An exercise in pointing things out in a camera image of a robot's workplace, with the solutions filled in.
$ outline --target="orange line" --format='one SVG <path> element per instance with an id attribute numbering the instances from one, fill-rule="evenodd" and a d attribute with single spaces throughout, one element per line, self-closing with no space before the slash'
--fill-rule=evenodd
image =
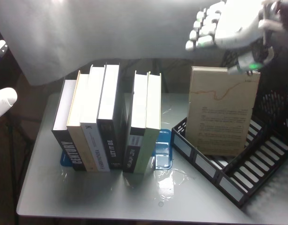
<path id="1" fill-rule="evenodd" d="M 205 94 L 205 93 L 213 92 L 213 93 L 214 93 L 214 100 L 220 101 L 220 100 L 222 100 L 222 99 L 228 94 L 228 92 L 229 92 L 231 89 L 235 88 L 236 86 L 238 86 L 238 85 L 240 85 L 240 84 L 242 84 L 242 83 L 251 83 L 251 82 L 240 82 L 240 83 L 235 84 L 234 86 L 228 88 L 227 91 L 226 91 L 226 93 L 225 93 L 221 98 L 218 98 L 217 92 L 216 92 L 215 90 L 208 90 L 208 91 L 199 90 L 199 91 L 193 91 L 193 92 L 191 92 L 191 93 L 198 95 L 198 94 Z"/>

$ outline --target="upright book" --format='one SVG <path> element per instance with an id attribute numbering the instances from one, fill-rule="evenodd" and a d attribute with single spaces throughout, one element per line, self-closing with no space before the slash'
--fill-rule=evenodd
<path id="1" fill-rule="evenodd" d="M 260 73 L 230 75 L 226 68 L 193 67 L 185 137 L 205 155 L 244 150 Z"/>
<path id="2" fill-rule="evenodd" d="M 128 129 L 123 172 L 133 173 L 146 129 L 148 75 L 134 75 L 133 95 L 128 113 Z"/>
<path id="3" fill-rule="evenodd" d="M 134 173 L 144 173 L 161 129 L 162 76 L 148 74 L 146 129 Z"/>
<path id="4" fill-rule="evenodd" d="M 119 85 L 119 65 L 106 65 L 97 125 L 110 169 L 122 169 L 126 109 Z"/>
<path id="5" fill-rule="evenodd" d="M 73 142 L 81 156 L 81 159 L 87 171 L 97 171 L 92 153 L 89 149 L 87 140 L 81 128 L 81 108 L 85 98 L 85 89 L 88 83 L 88 74 L 78 73 L 74 96 L 71 103 L 70 113 L 67 121 L 67 129 L 72 137 Z"/>
<path id="6" fill-rule="evenodd" d="M 76 146 L 67 130 L 66 124 L 73 99 L 76 80 L 65 80 L 63 83 L 59 105 L 56 110 L 52 133 L 59 145 L 70 159 L 76 171 L 86 171 L 82 159 L 76 150 Z"/>
<path id="7" fill-rule="evenodd" d="M 104 146 L 97 126 L 97 115 L 104 80 L 105 67 L 91 66 L 80 124 L 87 139 L 97 170 L 109 172 Z"/>

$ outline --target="black basket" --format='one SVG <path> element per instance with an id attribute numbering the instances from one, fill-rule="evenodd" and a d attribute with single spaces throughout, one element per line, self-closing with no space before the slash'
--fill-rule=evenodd
<path id="1" fill-rule="evenodd" d="M 239 208 L 288 158 L 288 49 L 275 54 L 261 70 L 245 149 L 238 156 L 203 155 L 185 139 L 187 118 L 172 129 L 171 145 Z M 222 66 L 237 55 L 227 52 Z"/>

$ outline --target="green book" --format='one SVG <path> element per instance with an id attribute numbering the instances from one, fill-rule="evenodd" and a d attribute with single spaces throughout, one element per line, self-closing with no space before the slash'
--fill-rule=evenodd
<path id="1" fill-rule="evenodd" d="M 145 173 L 161 129 L 161 80 L 161 74 L 148 74 L 146 129 L 134 173 Z"/>

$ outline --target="black book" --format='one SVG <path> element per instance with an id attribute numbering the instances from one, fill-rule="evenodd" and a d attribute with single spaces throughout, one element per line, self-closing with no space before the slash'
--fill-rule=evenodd
<path id="1" fill-rule="evenodd" d="M 133 93 L 131 96 L 127 135 L 126 150 L 124 155 L 123 172 L 133 173 L 142 148 L 146 130 L 147 110 L 147 86 L 148 75 L 134 75 Z"/>
<path id="2" fill-rule="evenodd" d="M 119 88 L 119 65 L 106 65 L 97 125 L 110 169 L 122 169 L 126 108 Z"/>
<path id="3" fill-rule="evenodd" d="M 63 83 L 59 105 L 53 123 L 52 133 L 59 145 L 70 159 L 76 171 L 86 171 L 76 146 L 67 130 L 66 124 L 70 112 L 71 102 L 74 95 L 76 80 L 65 80 Z"/>

